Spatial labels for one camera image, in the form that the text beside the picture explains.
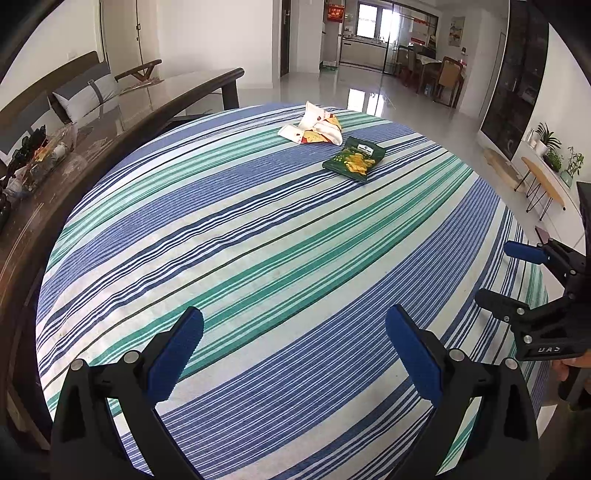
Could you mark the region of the person's right hand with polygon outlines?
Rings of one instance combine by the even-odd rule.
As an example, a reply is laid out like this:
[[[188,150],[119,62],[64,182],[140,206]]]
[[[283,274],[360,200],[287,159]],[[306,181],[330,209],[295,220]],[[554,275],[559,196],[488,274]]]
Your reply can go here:
[[[551,366],[556,372],[558,380],[565,381],[569,377],[571,369],[591,368],[591,350],[587,350],[582,356],[579,357],[553,360],[551,362]]]

